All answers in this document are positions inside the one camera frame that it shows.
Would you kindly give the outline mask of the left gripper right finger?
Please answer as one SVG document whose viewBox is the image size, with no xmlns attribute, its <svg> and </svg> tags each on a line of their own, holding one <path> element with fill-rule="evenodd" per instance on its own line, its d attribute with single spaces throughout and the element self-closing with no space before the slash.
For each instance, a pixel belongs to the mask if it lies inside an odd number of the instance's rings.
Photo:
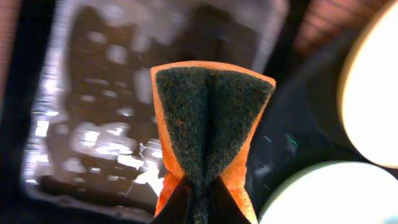
<svg viewBox="0 0 398 224">
<path fill-rule="evenodd" d="M 208 191 L 210 198 L 209 224 L 250 224 L 221 177 L 217 177 Z"/>
</svg>

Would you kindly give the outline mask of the light blue plate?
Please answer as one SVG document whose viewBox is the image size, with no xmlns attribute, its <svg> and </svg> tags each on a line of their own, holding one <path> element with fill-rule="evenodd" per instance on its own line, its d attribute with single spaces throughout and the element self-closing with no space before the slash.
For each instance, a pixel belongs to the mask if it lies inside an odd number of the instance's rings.
<svg viewBox="0 0 398 224">
<path fill-rule="evenodd" d="M 323 162 L 276 188 L 260 224 L 397 224 L 397 179 L 365 162 Z"/>
</svg>

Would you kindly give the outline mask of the green orange sponge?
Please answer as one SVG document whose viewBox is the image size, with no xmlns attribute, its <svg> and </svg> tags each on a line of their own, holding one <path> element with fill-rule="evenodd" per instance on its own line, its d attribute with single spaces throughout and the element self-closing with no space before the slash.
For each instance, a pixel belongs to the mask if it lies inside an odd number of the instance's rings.
<svg viewBox="0 0 398 224">
<path fill-rule="evenodd" d="M 190 223 L 209 223 L 210 184 L 221 177 L 250 223 L 257 217 L 245 188 L 251 141 L 276 82 L 243 67 L 186 61 L 150 71 L 167 173 L 155 217 L 183 177 L 193 185 Z"/>
</svg>

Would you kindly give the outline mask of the yellow plate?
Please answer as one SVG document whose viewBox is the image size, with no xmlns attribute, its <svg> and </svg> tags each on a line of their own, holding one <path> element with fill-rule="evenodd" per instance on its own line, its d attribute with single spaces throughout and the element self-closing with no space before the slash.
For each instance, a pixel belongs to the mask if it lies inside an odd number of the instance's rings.
<svg viewBox="0 0 398 224">
<path fill-rule="evenodd" d="M 355 40 L 338 82 L 344 131 L 367 160 L 397 168 L 397 1 L 389 1 Z"/>
</svg>

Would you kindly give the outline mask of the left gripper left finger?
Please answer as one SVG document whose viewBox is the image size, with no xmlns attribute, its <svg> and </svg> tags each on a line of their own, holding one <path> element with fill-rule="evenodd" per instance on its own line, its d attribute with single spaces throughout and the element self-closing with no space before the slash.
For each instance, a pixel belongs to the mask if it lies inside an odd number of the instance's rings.
<svg viewBox="0 0 398 224">
<path fill-rule="evenodd" d="M 183 177 L 160 213 L 150 224 L 189 224 L 193 202 L 193 185 Z"/>
</svg>

